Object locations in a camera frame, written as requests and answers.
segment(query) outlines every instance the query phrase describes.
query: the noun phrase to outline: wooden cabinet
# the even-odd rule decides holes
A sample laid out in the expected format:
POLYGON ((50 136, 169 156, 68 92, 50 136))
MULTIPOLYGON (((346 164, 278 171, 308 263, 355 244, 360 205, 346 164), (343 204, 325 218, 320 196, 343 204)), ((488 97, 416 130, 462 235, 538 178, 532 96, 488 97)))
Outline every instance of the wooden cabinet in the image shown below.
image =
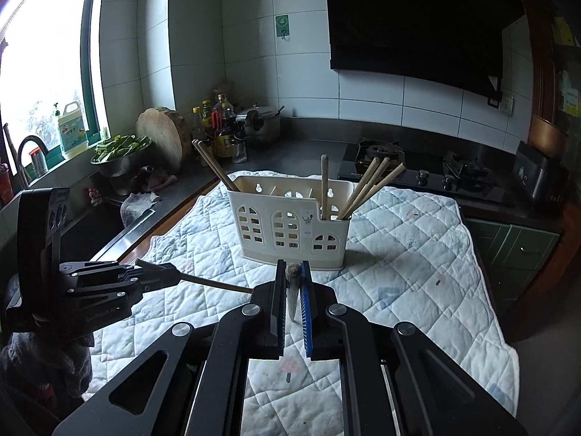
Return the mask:
POLYGON ((545 264, 559 235, 515 224, 466 219, 501 316, 521 296, 545 264))

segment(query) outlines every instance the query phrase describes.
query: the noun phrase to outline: white quilted blanket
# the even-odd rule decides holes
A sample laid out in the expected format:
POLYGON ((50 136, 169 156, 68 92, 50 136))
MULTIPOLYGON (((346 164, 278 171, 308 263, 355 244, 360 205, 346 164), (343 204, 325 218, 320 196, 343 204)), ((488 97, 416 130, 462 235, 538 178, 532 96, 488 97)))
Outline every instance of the white quilted blanket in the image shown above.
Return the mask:
MULTIPOLYGON (((278 175, 263 171, 231 175, 278 175)), ((274 266, 244 259, 223 184, 201 197, 144 257, 171 261, 186 273, 254 287, 274 279, 274 266)), ((386 187, 351 220, 345 268, 313 272, 339 302, 370 322, 417 325, 509 412, 518 402, 518 356, 502 336, 457 203, 429 193, 386 187)), ((216 322, 249 295, 181 282, 145 294, 133 315, 95 333, 97 392, 175 322, 216 322)), ((299 324, 287 317, 285 353, 251 361, 242 422, 245 435, 342 434, 338 362, 305 358, 299 324)))

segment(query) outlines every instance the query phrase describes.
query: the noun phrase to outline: copper pot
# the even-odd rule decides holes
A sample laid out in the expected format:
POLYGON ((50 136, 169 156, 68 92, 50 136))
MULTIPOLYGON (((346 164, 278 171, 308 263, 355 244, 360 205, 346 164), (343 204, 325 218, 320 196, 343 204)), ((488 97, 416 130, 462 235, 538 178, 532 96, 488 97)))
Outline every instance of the copper pot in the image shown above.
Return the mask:
POLYGON ((569 135, 554 124, 533 115, 531 130, 529 131, 529 144, 547 157, 560 159, 565 152, 569 135))

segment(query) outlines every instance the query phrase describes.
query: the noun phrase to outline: green vegetable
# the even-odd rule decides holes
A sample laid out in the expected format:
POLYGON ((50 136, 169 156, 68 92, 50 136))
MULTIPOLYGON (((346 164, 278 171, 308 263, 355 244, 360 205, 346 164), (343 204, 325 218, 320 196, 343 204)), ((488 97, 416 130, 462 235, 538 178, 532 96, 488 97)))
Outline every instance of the green vegetable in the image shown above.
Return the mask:
POLYGON ((127 154, 141 151, 150 144, 151 139, 147 136, 135 138, 135 136, 117 135, 113 139, 103 141, 96 146, 93 162, 101 163, 114 160, 127 154))

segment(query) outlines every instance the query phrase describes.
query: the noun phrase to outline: pot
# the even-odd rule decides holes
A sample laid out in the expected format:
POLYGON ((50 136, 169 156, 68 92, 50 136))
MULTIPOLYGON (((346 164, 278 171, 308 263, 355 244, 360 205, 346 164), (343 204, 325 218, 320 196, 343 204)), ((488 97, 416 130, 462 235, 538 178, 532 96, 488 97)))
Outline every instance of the pot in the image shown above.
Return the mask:
POLYGON ((254 105, 249 110, 236 115, 236 120, 244 124, 248 145, 271 144, 281 137, 281 110, 272 106, 254 105))
POLYGON ((565 153, 567 138, 569 135, 554 124, 533 115, 531 130, 529 131, 529 144, 547 157, 560 159, 565 153))

